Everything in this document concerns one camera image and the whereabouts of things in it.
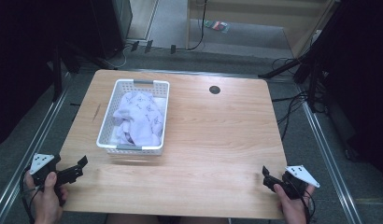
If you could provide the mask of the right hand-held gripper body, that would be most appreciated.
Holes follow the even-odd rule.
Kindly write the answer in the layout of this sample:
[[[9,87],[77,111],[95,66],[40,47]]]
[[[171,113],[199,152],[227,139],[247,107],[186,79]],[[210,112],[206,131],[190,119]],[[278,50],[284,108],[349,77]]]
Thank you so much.
[[[283,189],[288,197],[293,200],[303,196],[308,185],[312,185],[315,188],[320,187],[320,183],[303,165],[287,166],[282,180],[285,184]]]

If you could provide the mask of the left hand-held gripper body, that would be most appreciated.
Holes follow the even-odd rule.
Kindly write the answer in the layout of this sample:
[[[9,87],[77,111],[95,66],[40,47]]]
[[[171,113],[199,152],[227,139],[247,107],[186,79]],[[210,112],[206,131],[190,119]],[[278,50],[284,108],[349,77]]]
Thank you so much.
[[[29,174],[34,180],[36,186],[43,185],[50,172],[56,172],[56,164],[61,160],[59,154],[48,155],[36,153],[33,156]]]

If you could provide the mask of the person's right hand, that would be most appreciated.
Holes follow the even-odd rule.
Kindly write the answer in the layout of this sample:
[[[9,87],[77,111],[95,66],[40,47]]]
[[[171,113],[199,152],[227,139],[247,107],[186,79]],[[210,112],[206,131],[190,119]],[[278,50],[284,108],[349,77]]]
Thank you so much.
[[[278,209],[283,213],[286,224],[307,224],[306,207],[309,205],[309,200],[315,190],[315,187],[308,185],[305,189],[303,201],[291,200],[284,189],[279,185],[274,185],[274,190],[279,198]]]

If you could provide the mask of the person's left hand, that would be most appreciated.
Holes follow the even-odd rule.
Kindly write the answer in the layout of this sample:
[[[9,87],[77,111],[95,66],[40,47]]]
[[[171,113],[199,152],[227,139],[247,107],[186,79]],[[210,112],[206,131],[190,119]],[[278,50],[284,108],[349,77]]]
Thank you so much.
[[[44,185],[44,191],[38,190],[33,199],[35,208],[34,224],[59,224],[63,208],[55,193],[54,187],[57,182],[57,175],[51,172],[47,175]]]

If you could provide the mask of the white perforated plastic basket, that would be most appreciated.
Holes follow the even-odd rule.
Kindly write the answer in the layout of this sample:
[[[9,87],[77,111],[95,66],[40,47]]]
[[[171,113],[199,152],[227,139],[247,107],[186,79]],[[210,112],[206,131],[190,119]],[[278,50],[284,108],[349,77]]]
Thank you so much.
[[[121,144],[116,138],[118,126],[115,124],[113,113],[119,108],[121,97],[130,91],[145,91],[153,95],[154,101],[163,114],[163,135],[161,144],[157,147],[137,147]],[[165,124],[169,102],[170,83],[161,80],[118,79],[115,82],[106,114],[98,134],[96,145],[104,148],[110,154],[130,155],[161,155],[165,135]]]

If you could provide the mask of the white patterned cloth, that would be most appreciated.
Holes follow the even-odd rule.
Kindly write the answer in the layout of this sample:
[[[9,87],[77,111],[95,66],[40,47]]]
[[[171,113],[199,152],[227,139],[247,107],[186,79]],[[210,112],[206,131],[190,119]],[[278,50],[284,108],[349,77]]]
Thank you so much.
[[[157,147],[161,144],[164,118],[151,93],[125,93],[113,118],[118,126],[116,138],[121,144],[137,147]]]

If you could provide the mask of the black metal stand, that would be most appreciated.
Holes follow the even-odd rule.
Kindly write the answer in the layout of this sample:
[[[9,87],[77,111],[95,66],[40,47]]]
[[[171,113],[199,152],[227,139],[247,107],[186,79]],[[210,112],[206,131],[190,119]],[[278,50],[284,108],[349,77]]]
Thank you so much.
[[[351,2],[352,0],[341,0],[338,8],[323,27],[321,34],[307,52],[299,58],[293,59],[290,63],[285,63],[269,73],[259,75],[259,77],[269,79],[298,65],[293,81],[302,84],[309,79],[306,101],[309,108],[316,112],[316,87],[318,86],[319,76],[322,75],[323,65],[329,60],[329,55],[334,51],[335,44],[341,39],[343,34],[341,26],[346,21]]]

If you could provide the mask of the dark cabinet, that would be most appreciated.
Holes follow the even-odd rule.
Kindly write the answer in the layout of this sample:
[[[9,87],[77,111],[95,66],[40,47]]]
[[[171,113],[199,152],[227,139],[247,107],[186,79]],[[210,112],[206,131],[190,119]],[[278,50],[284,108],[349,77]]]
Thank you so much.
[[[112,58],[125,48],[133,20],[130,0],[91,0],[101,55]]]

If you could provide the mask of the colourful packet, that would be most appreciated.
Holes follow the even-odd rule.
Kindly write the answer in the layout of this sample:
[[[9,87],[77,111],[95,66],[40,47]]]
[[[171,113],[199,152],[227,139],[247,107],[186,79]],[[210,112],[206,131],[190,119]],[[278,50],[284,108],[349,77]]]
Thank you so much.
[[[227,33],[230,26],[228,23],[223,22],[223,21],[204,21],[204,26],[208,29],[222,32],[222,33]]]

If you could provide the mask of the light wooden shelf unit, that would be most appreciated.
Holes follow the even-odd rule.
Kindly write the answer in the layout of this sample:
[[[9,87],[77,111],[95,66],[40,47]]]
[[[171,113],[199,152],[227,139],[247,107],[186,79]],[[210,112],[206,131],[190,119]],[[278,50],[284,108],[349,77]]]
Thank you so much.
[[[310,37],[331,18],[335,0],[188,0],[186,46],[190,20],[199,19],[199,10],[212,21],[282,27],[292,55],[307,49]]]

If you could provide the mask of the aluminium frame rail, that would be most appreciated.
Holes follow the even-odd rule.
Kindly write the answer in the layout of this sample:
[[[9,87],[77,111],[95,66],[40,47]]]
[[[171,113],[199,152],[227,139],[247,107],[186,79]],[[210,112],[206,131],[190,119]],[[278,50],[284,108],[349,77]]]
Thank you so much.
[[[58,98],[52,101],[54,89],[49,88],[10,137],[0,145],[0,224],[5,222],[10,208],[19,198],[21,173],[34,154],[42,148],[64,103],[72,79],[73,75],[66,72],[62,81],[64,90]]]
[[[200,71],[176,71],[176,70],[152,70],[152,69],[130,69],[124,70],[127,72],[140,72],[140,73],[161,73],[173,75],[192,75],[192,76],[210,76],[210,77],[235,77],[235,78],[261,78],[254,74],[233,74],[233,73],[220,73],[220,72],[200,72]]]
[[[348,220],[348,224],[364,224],[354,199],[349,191],[348,185],[338,168],[337,162],[334,159],[333,153],[331,152],[326,136],[321,129],[317,116],[311,111],[307,103],[303,103],[303,109],[318,143],[320,153],[324,160],[328,174],[333,182],[333,187],[336,191],[339,202]]]

